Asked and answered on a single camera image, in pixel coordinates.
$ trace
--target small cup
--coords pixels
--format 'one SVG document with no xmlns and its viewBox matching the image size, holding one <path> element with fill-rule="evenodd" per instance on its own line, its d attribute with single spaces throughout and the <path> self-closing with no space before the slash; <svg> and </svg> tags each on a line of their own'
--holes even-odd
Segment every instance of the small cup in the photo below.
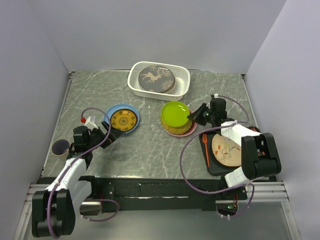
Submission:
<svg viewBox="0 0 320 240">
<path fill-rule="evenodd" d="M 52 144 L 51 152 L 58 157 L 64 157 L 67 155 L 69 147 L 70 142 L 67 139 L 59 139 Z"/>
</svg>

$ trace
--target black tray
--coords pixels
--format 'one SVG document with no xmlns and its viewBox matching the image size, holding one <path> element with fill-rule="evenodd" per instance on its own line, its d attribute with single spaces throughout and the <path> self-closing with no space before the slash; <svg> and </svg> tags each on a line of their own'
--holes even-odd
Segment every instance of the black tray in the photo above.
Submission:
<svg viewBox="0 0 320 240">
<path fill-rule="evenodd" d="M 199 135 L 199 140 L 200 140 L 200 145 L 201 145 L 201 149 L 202 149 L 204 162 L 205 162 L 205 166 L 206 166 L 207 171 L 213 176 L 221 176 L 221 175 L 231 173 L 233 170 L 237 169 L 238 166 L 236 166 L 236 167 L 225 166 L 225 165 L 222 165 L 220 162 L 218 162 L 218 160 L 216 159 L 216 157 L 214 155 L 214 152 L 212 151 L 212 147 L 211 147 L 212 139 L 214 138 L 214 136 L 216 134 L 217 133 L 215 131 L 206 132 L 206 138 L 208 140 L 207 147 L 208 147 L 210 167 L 208 167 L 208 164 L 207 164 L 206 146 L 202 142 L 202 134 Z"/>
</svg>

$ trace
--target blue plate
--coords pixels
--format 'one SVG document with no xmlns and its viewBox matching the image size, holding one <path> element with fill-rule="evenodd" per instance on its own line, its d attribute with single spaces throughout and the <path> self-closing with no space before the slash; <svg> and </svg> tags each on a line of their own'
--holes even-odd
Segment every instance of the blue plate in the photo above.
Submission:
<svg viewBox="0 0 320 240">
<path fill-rule="evenodd" d="M 126 103 L 120 103 L 120 104 L 117 104 L 117 105 L 114 105 L 114 106 L 110 107 L 105 113 L 106 113 L 106 115 L 111 119 L 111 116 L 112 116 L 116 111 L 121 110 L 121 109 L 129 109 L 129 110 L 131 110 L 132 112 L 134 112 L 135 115 L 136 115 L 136 117 L 137 117 L 137 123 L 136 123 L 136 125 L 134 126 L 134 128 L 132 128 L 130 131 L 127 131 L 125 134 L 131 133 L 133 130 L 135 130 L 135 128 L 138 126 L 139 121 L 140 121 L 139 112 L 138 112 L 138 110 L 137 110 L 134 106 L 131 106 L 131 105 L 126 104 Z M 106 123 L 109 124 L 108 119 L 106 118 L 106 116 L 104 116 L 103 121 L 105 121 Z"/>
</svg>

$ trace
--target beige plate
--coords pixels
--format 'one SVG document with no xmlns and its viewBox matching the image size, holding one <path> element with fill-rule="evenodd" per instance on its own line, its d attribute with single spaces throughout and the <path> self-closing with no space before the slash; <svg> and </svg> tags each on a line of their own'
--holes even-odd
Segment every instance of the beige plate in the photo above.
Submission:
<svg viewBox="0 0 320 240">
<path fill-rule="evenodd" d="M 211 146 L 219 163 L 227 167 L 241 166 L 241 147 L 230 138 L 216 134 L 212 139 Z"/>
</svg>

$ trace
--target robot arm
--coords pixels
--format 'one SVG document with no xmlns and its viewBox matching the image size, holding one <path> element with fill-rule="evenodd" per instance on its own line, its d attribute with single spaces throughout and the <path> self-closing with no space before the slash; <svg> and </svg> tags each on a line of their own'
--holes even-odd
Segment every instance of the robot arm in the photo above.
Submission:
<svg viewBox="0 0 320 240">
<path fill-rule="evenodd" d="M 205 126 L 224 127 L 234 123 L 227 118 L 226 101 L 212 95 L 210 103 L 203 103 L 188 119 Z M 226 188 L 250 183 L 262 177 L 281 172 L 281 163 L 275 139 L 270 133 L 252 131 L 240 124 L 216 131 L 241 146 L 241 166 L 222 177 Z"/>
<path fill-rule="evenodd" d="M 55 189 L 50 209 L 50 220 L 52 229 L 56 236 L 70 235 L 75 227 L 76 214 L 82 202 L 95 193 L 95 178 L 83 176 L 87 171 L 93 158 L 92 152 L 83 155 L 72 164 L 82 153 L 101 143 L 110 131 L 108 139 L 100 146 L 105 149 L 118 137 L 124 134 L 123 131 L 109 128 L 106 122 L 103 127 L 97 127 L 94 122 L 87 120 L 85 125 L 78 126 L 73 130 L 74 143 L 70 146 L 65 166 L 55 179 L 44 191 L 37 191 L 32 197 L 32 235 L 34 237 L 48 237 L 51 235 L 48 228 L 47 206 L 49 195 Z"/>
</svg>

